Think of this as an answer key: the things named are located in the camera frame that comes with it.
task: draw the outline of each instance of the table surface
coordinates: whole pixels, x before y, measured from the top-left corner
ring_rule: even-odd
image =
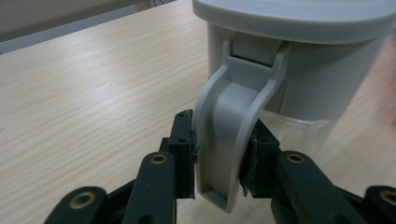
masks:
[[[208,76],[205,22],[180,0],[0,56],[0,222],[42,223],[73,189],[111,192],[193,108]],[[363,195],[396,186],[396,37],[315,160]],[[224,214],[178,201],[178,223],[273,223],[269,200]]]

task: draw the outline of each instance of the wooden table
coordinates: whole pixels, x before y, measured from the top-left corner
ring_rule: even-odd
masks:
[[[69,191],[111,192],[193,108],[207,79],[205,22],[180,0],[0,56],[0,222],[42,223]],[[396,186],[396,37],[315,157],[362,195]],[[178,223],[273,223],[269,200],[227,215],[178,201]]]

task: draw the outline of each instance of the flip-top lid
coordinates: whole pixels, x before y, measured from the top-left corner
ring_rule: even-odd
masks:
[[[348,44],[385,35],[396,0],[192,0],[201,19],[254,35]]]

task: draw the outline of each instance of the transparent container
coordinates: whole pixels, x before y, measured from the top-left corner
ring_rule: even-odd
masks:
[[[314,157],[396,21],[394,0],[192,0],[209,80],[195,107],[198,191],[231,212],[260,118],[282,150]]]

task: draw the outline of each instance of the clear plastic body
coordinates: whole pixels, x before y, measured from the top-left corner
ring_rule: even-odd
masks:
[[[280,148],[299,151],[315,158],[332,129],[339,120],[298,120],[290,119],[263,110],[259,118],[280,143]]]

